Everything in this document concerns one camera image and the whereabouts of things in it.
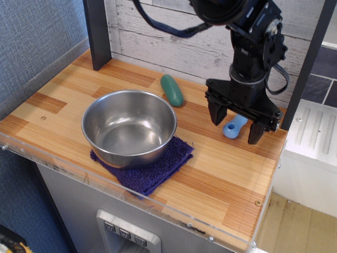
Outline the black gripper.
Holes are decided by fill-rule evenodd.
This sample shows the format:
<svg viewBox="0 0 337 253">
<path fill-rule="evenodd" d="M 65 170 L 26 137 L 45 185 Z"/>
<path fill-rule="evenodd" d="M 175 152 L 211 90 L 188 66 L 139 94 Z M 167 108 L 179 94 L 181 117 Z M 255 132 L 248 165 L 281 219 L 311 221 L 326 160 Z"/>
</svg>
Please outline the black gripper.
<svg viewBox="0 0 337 253">
<path fill-rule="evenodd" d="M 255 83 L 242 83 L 234 78 L 206 80 L 205 97 L 213 124 L 219 125 L 229 109 L 253 121 L 248 144 L 257 144 L 266 131 L 275 132 L 283 112 L 267 96 L 264 83 L 264 79 Z"/>
</svg>

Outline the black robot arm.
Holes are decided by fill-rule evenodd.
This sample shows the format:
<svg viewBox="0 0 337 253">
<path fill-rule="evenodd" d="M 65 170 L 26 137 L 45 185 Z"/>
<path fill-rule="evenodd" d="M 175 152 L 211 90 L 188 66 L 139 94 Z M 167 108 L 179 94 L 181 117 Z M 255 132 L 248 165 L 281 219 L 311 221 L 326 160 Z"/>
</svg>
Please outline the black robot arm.
<svg viewBox="0 0 337 253">
<path fill-rule="evenodd" d="M 191 1 L 196 15 L 208 25 L 231 31 L 234 49 L 230 80 L 206 80 L 205 96 L 211 120 L 219 125 L 231 110 L 252 121 L 248 143 L 257 144 L 265 132 L 277 131 L 283 112 L 268 98 L 286 90 L 271 90 L 271 69 L 286 84 L 289 74 L 279 65 L 288 50 L 282 35 L 281 10 L 273 1 Z"/>
</svg>

